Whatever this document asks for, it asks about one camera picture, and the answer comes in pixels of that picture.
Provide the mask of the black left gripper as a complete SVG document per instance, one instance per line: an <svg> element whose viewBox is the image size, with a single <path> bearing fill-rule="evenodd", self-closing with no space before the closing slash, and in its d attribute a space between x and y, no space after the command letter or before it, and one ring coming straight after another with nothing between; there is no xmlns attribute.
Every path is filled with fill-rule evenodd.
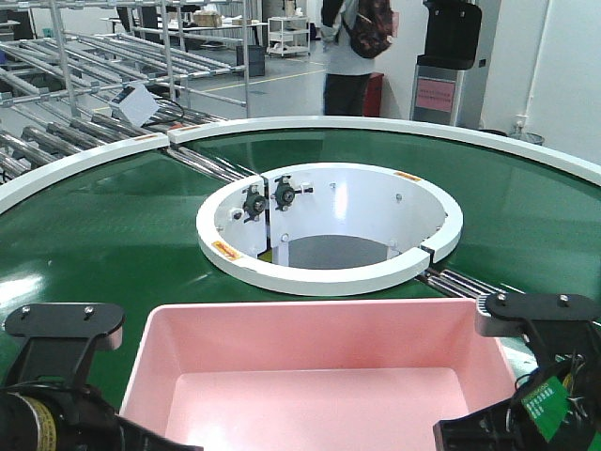
<svg viewBox="0 0 601 451"><path fill-rule="evenodd" d="M1 384L3 450L201 450L126 419L85 385L96 350L122 342L114 303L31 303L11 312L21 347Z"/></svg>

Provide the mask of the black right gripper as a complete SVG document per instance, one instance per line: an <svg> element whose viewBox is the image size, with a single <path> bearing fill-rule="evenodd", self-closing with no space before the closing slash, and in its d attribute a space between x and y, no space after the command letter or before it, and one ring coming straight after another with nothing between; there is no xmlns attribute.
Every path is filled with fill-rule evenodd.
<svg viewBox="0 0 601 451"><path fill-rule="evenodd" d="M476 300L475 327L489 337L521 337L540 368L516 380L514 394L433 426L437 450L598 450L600 302L578 294L491 293ZM558 355L566 355L556 362ZM552 376L569 410L547 443L521 399Z"/></svg>

